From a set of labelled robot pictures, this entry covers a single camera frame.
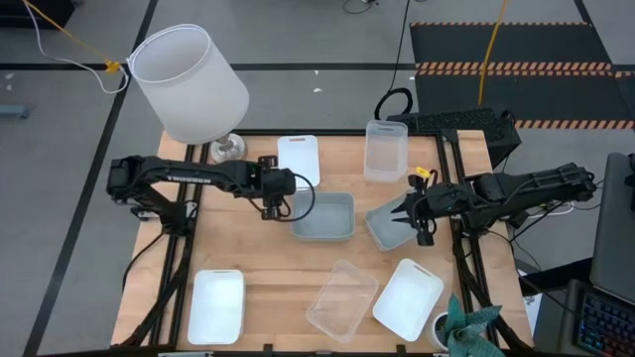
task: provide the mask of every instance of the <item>keyboard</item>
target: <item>keyboard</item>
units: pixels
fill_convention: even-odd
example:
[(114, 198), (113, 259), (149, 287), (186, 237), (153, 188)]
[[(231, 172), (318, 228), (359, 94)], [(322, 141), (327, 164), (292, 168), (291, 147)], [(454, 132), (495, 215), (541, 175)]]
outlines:
[(635, 307), (605, 293), (582, 290), (573, 344), (599, 356), (635, 356)]

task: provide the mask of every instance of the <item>gray floor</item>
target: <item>gray floor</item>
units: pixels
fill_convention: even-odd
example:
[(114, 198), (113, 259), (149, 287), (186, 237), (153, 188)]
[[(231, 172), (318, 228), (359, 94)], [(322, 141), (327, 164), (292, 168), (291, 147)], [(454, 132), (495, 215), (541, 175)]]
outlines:
[[(502, 0), (413, 2), (411, 21), (494, 21)], [(160, 0), (150, 34), (179, 23), (208, 29), (226, 58), (255, 62), (392, 62), (405, 1), (382, 1), (357, 16), (340, 0)], [(635, 63), (630, 0), (585, 1), (613, 62)], [(148, 0), (85, 0), (67, 28), (124, 60), (131, 52)], [(513, 0), (509, 21), (579, 21), (572, 0)], [(0, 29), (0, 62), (49, 62), (37, 51), (33, 31)], [(402, 61), (412, 61), (410, 39)], [(55, 56), (99, 62), (62, 34), (45, 32)], [(361, 128), (390, 83), (390, 71), (241, 71), (251, 104), (242, 128)], [(414, 87), (409, 71), (397, 86)], [(113, 88), (118, 78), (106, 76)], [(102, 94), (81, 71), (0, 71), (0, 101), (35, 107), (28, 120), (0, 121), (0, 346), (20, 355), (40, 307), (84, 184), (113, 96)], [(399, 99), (385, 113), (403, 107)], [(152, 155), (161, 126), (136, 83), (131, 85), (106, 155)], [(509, 173), (576, 162), (603, 175), (613, 151), (635, 151), (632, 131), (522, 130), (524, 144)], [(103, 348), (109, 344), (120, 300), (119, 286), (138, 223), (104, 192), (105, 166), (92, 196), (40, 353)], [(521, 245), (550, 268), (587, 257), (597, 212), (575, 211), (545, 219)], [(531, 261), (517, 250), (518, 258)], [(559, 320), (545, 306), (537, 330), (540, 347), (552, 347)]]

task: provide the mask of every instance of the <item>gray container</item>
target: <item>gray container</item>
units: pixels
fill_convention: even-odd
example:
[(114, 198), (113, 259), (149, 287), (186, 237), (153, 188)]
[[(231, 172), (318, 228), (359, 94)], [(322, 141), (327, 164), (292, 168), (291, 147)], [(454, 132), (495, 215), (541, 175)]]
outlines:
[[(311, 206), (310, 191), (294, 194), (294, 218)], [(340, 242), (355, 231), (355, 204), (348, 192), (317, 192), (316, 205), (309, 215), (291, 223), (291, 231), (303, 242)]]
[(405, 198), (406, 194), (404, 193), (390, 202), (366, 212), (366, 228), (375, 239), (377, 248), (382, 252), (395, 249), (417, 236), (417, 231), (410, 224), (392, 221), (393, 218), (408, 217), (405, 211), (390, 213)]

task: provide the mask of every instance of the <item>yellow cable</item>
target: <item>yellow cable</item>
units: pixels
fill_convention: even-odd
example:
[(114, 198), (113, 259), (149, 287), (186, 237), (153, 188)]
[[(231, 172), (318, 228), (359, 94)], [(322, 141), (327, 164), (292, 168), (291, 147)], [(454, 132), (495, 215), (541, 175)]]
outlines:
[(500, 14), (498, 14), (498, 20), (496, 20), (496, 26), (494, 26), (494, 32), (492, 32), (492, 38), (489, 40), (489, 46), (487, 46), (487, 52), (485, 53), (485, 60), (483, 61), (483, 70), (480, 73), (480, 84), (478, 85), (478, 105), (483, 103), (483, 86), (485, 85), (485, 73), (487, 72), (487, 64), (489, 63), (489, 54), (494, 47), (494, 41), (496, 40), (496, 34), (498, 34), (498, 27), (503, 22), (503, 15), (507, 9), (508, 0), (503, 0), (503, 6), (500, 8)]
[(42, 10), (38, 9), (37, 6), (33, 5), (31, 2), (29, 2), (29, 0), (24, 0), (24, 2), (30, 7), (32, 8), (35, 12), (37, 12), (38, 14), (40, 14), (40, 16), (42, 16), (43, 19), (47, 20), (51, 25), (55, 26), (58, 30), (60, 30), (63, 34), (67, 35), (71, 40), (75, 41), (76, 43), (80, 44), (81, 46), (85, 47), (86, 49), (88, 49), (89, 51), (93, 52), (94, 54), (98, 55), (99, 57), (103, 58), (104, 61), (106, 62), (106, 72), (108, 73), (113, 73), (115, 71), (117, 71), (119, 69), (119, 67), (121, 66), (121, 64), (118, 61), (114, 61), (108, 58), (107, 55), (103, 54), (102, 52), (100, 52), (98, 49), (90, 46), (89, 44), (85, 43), (84, 41), (76, 38), (75, 36), (73, 36), (69, 31), (67, 31), (65, 28), (63, 28), (62, 26), (58, 25), (58, 23), (56, 23), (53, 19), (51, 19), (50, 17), (48, 17), (45, 13), (42, 12)]

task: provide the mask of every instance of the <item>yellow tag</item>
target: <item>yellow tag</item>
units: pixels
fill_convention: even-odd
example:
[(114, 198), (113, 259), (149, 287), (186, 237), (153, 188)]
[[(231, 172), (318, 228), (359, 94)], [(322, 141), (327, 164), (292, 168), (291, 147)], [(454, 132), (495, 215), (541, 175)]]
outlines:
[(121, 68), (121, 64), (119, 62), (113, 62), (112, 60), (106, 61), (106, 73), (114, 73)]
[(428, 170), (424, 168), (417, 167), (417, 174), (419, 174), (424, 179), (429, 179), (431, 174)]

